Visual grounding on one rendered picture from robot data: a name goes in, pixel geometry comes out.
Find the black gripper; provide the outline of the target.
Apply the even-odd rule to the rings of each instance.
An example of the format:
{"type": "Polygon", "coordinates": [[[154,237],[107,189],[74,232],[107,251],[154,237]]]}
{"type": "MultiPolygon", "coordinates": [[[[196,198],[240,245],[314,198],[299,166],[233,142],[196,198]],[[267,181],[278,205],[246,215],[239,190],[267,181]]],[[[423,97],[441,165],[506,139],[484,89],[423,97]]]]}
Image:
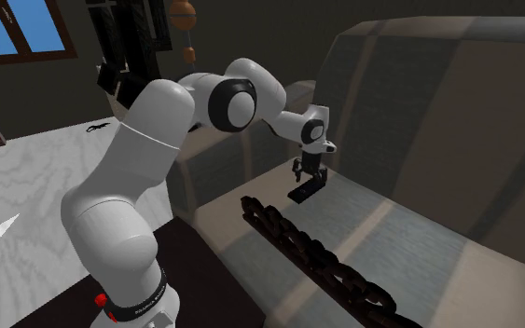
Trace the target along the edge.
{"type": "Polygon", "coordinates": [[[296,182],[299,183],[301,174],[304,171],[309,175],[314,175],[315,182],[319,188],[325,186],[328,169],[321,168],[322,154],[311,154],[306,151],[302,152],[302,157],[295,157],[292,165],[292,172],[295,174],[296,182]]]}

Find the black flat rectangular device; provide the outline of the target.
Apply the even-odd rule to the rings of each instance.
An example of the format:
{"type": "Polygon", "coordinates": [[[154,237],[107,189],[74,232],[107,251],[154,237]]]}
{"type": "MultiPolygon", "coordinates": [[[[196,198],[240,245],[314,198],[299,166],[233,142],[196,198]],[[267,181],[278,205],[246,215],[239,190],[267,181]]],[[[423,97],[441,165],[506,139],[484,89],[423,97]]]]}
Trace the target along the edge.
{"type": "Polygon", "coordinates": [[[309,179],[304,184],[290,191],[287,196],[295,203],[300,204],[325,186],[325,182],[317,179],[309,179]]]}

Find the grey beige sofa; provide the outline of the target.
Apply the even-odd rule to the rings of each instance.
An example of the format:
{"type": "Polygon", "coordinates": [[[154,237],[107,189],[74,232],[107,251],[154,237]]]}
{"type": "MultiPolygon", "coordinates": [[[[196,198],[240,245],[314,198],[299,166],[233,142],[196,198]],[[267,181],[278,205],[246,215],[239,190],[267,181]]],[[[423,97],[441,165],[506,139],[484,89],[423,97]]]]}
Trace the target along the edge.
{"type": "Polygon", "coordinates": [[[264,328],[362,328],[242,219],[276,207],[422,328],[525,328],[525,17],[365,21],[339,34],[287,109],[330,109],[325,188],[288,192],[293,143],[258,121],[189,134],[167,179],[266,314],[264,328]]]}

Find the dark robot stand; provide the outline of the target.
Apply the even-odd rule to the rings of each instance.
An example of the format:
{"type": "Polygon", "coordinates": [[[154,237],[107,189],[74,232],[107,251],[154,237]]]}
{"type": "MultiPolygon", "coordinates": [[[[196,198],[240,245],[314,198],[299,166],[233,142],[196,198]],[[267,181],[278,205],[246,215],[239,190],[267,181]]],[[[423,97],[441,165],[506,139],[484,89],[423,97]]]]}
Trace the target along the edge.
{"type": "MultiPolygon", "coordinates": [[[[176,328],[263,328],[265,313],[198,232],[175,217],[155,231],[157,259],[181,301],[176,328]]],[[[91,276],[10,328],[89,328],[103,288],[91,276]]]]}

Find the brown hanging ornament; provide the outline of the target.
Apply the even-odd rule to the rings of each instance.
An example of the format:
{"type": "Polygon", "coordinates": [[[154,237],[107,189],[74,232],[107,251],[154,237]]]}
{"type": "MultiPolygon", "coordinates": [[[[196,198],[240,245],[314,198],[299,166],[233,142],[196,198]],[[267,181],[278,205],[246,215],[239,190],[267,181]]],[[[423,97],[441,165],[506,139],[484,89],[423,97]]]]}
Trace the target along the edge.
{"type": "Polygon", "coordinates": [[[169,9],[172,25],[182,32],[184,37],[183,57],[184,61],[195,69],[196,54],[192,47],[190,31],[197,23],[197,13],[189,0],[173,0],[169,9]]]}

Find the black rack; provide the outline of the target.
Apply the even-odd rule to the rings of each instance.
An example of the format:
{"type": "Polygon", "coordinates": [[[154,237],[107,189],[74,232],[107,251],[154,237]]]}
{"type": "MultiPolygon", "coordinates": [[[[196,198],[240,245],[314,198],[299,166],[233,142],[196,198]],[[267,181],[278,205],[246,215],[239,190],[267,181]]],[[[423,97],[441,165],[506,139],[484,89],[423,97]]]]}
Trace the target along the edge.
{"type": "Polygon", "coordinates": [[[163,0],[85,0],[104,61],[97,85],[125,108],[160,78],[156,53],[173,48],[163,0]]]}

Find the brown framed window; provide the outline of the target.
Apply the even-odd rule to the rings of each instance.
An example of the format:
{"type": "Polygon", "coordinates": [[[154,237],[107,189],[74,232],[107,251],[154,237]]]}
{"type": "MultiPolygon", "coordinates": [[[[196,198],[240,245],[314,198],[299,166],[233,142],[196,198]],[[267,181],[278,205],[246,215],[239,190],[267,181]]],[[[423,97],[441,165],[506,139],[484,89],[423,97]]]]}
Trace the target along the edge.
{"type": "Polygon", "coordinates": [[[0,65],[76,57],[57,0],[0,0],[0,65]]]}

